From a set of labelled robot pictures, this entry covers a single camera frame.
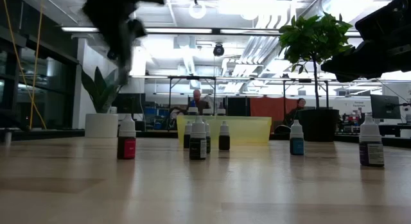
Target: blue label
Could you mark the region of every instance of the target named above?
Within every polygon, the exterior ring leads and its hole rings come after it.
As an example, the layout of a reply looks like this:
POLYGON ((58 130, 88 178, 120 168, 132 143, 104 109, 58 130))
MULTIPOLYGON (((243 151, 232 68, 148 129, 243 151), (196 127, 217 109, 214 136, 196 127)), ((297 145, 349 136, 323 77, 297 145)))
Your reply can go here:
POLYGON ((296 155, 304 155, 304 139, 294 138, 293 139, 293 150, 296 155))

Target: yellow cable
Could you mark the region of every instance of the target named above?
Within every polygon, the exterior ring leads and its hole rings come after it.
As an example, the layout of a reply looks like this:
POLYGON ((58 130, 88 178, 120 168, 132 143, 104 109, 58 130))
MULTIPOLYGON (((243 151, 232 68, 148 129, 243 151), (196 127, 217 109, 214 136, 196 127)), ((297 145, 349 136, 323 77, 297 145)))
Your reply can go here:
MULTIPOLYGON (((20 62, 20 58, 19 58, 19 52, 17 51, 17 48, 16 48, 16 46, 15 46, 15 40, 14 40, 14 34, 13 34, 12 24, 11 24, 11 22, 10 22, 10 16, 9 16, 9 14, 8 14, 8 9, 7 9, 7 1, 6 1, 6 0, 3 0, 3 2, 4 2, 4 8, 5 8, 5 10, 6 10, 8 28, 9 28, 9 30, 10 30, 10 35, 11 35, 11 37, 12 37, 13 48, 14 48, 14 53, 15 53, 16 59, 17 59, 17 64, 19 65, 20 72, 21 72, 21 74, 22 74, 22 76, 23 76, 23 82, 24 82, 24 84, 26 85, 26 89, 27 89, 27 92, 28 92, 28 96, 30 97, 31 100, 33 100, 33 96, 31 96, 30 90, 29 90, 29 88, 28 88, 28 86, 27 86, 26 76, 25 76, 25 74, 24 74, 23 68, 21 67, 21 62, 20 62)), ((40 115, 40 112, 39 112, 39 110, 37 109, 36 104, 34 104, 34 109, 36 110, 37 114, 39 115, 40 120, 41 120, 41 122, 42 122, 42 124, 43 124, 44 129, 47 129, 46 124, 45 124, 44 121, 43 121, 43 117, 40 115)))
POLYGON ((30 129, 33 124, 33 106, 34 106, 34 98, 35 98, 35 92, 34 88, 36 85, 36 76, 37 76, 37 60, 39 59, 39 47, 40 47, 40 33, 41 33, 41 22, 43 19, 43 3, 44 0, 41 0, 41 5, 40 5, 40 22, 39 22, 39 32, 37 33, 37 47, 36 47, 36 59, 34 61, 34 78, 33 78, 33 91, 31 95, 33 95, 31 99, 31 110, 30 110, 30 129))

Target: yellow translucent container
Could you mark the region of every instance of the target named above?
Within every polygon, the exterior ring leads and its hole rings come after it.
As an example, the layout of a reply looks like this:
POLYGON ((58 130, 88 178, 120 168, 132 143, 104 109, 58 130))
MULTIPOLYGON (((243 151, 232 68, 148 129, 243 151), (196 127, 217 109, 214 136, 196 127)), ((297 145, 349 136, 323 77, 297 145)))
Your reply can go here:
MULTIPOLYGON (((187 121, 194 122, 196 116, 177 116, 180 144, 184 142, 187 121)), ((271 117, 202 116, 210 124, 211 144, 218 144, 220 126, 227 121, 230 140, 233 144, 267 143, 270 139, 271 117)))

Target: white planter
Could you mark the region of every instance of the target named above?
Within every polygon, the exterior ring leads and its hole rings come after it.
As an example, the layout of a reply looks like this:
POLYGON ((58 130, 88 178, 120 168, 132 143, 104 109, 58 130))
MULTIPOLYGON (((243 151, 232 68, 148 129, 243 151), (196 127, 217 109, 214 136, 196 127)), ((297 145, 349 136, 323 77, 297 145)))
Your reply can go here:
POLYGON ((116 138, 117 129, 117 114, 85 115, 85 137, 87 138, 116 138))

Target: person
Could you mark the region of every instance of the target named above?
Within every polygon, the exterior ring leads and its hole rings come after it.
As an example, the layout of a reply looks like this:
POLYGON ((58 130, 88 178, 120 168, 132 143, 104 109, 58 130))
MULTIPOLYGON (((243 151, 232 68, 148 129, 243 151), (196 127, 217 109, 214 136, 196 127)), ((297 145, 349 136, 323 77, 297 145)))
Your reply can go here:
POLYGON ((283 124, 286 126, 291 126, 294 122, 294 119, 298 119, 298 111, 304 109, 306 105, 306 100, 304 98, 300 98, 297 100, 297 107, 291 110, 287 115, 285 115, 283 124))
POLYGON ((193 101, 195 102, 195 106, 198 108, 198 113, 200 115, 203 114, 203 109, 210 108, 210 105, 208 104, 208 102, 201 100, 200 90, 198 90, 198 89, 194 90, 193 91, 193 97, 194 97, 194 100, 192 100, 188 103, 187 110, 188 110, 188 108, 190 107, 190 105, 192 104, 193 101))

